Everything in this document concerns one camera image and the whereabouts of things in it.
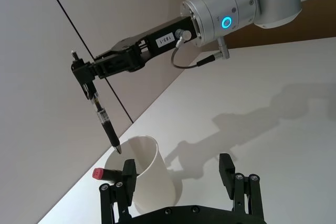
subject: white wall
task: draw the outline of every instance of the white wall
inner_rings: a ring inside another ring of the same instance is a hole
[[[55,0],[0,0],[0,223],[36,223],[109,147],[70,71],[89,56]],[[130,125],[103,81],[119,135]]]
[[[144,32],[180,15],[183,0],[60,0],[94,55],[119,40]],[[152,59],[135,73],[109,77],[135,120],[182,72],[170,65],[171,52]],[[176,61],[188,65],[199,49],[186,45]]]

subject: white table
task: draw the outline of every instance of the white table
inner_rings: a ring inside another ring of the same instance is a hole
[[[230,60],[184,71],[121,141],[157,139],[178,205],[231,209],[218,173],[218,155],[227,152],[237,172],[261,177],[266,222],[334,223],[336,38],[230,53]],[[111,151],[41,224],[100,223],[102,183],[91,174]]]

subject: paper cup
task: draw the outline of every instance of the paper cup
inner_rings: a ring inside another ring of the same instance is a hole
[[[127,159],[134,159],[137,176],[133,202],[142,214],[173,206],[175,187],[159,152],[156,140],[136,136],[121,144],[122,154],[112,152],[105,169],[122,170]]]

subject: blue indicator light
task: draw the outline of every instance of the blue indicator light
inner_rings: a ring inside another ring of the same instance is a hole
[[[230,27],[231,23],[232,23],[232,19],[231,19],[230,17],[225,17],[225,18],[223,18],[223,20],[222,20],[222,27],[223,27],[224,29],[227,29],[227,28]]]

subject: black cable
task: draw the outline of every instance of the black cable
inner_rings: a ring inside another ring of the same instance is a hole
[[[196,67],[200,67],[200,66],[202,66],[202,65],[205,65],[205,64],[207,64],[207,63],[209,63],[209,62],[212,62],[212,61],[216,60],[215,55],[210,55],[210,56],[204,58],[203,60],[198,61],[195,65],[191,65],[191,66],[178,66],[178,65],[176,65],[176,64],[174,63],[174,58],[175,58],[175,55],[176,55],[177,51],[178,51],[178,47],[175,47],[175,49],[174,49],[174,51],[173,51],[173,53],[172,53],[170,62],[171,62],[171,64],[172,64],[174,67],[179,68],[179,69],[191,69],[191,68],[196,68]]]
[[[91,56],[91,58],[94,60],[94,56],[92,55],[90,49],[88,48],[88,46],[86,45],[85,41],[83,40],[82,36],[79,34],[79,31],[77,30],[77,28],[75,27],[74,23],[72,22],[71,18],[69,17],[68,13],[65,11],[63,5],[61,4],[61,2],[59,0],[56,0],[59,7],[61,7],[63,13],[65,14],[65,16],[67,17],[68,21],[70,22],[70,24],[72,25],[73,29],[75,30],[76,34],[78,35],[80,41],[83,43],[84,47],[86,48],[86,50],[88,51],[89,55]],[[119,97],[117,96],[117,93],[115,92],[115,90],[113,89],[113,87],[111,86],[110,82],[108,81],[108,79],[105,78],[105,81],[107,82],[108,86],[111,88],[113,94],[115,95],[115,97],[117,98],[118,102],[120,103],[120,105],[122,106],[122,108],[124,109],[124,112],[126,113],[126,115],[128,116],[129,120],[134,123],[134,121],[132,120],[132,118],[130,117],[129,113],[127,112],[125,106],[122,104],[121,100],[119,99]]]

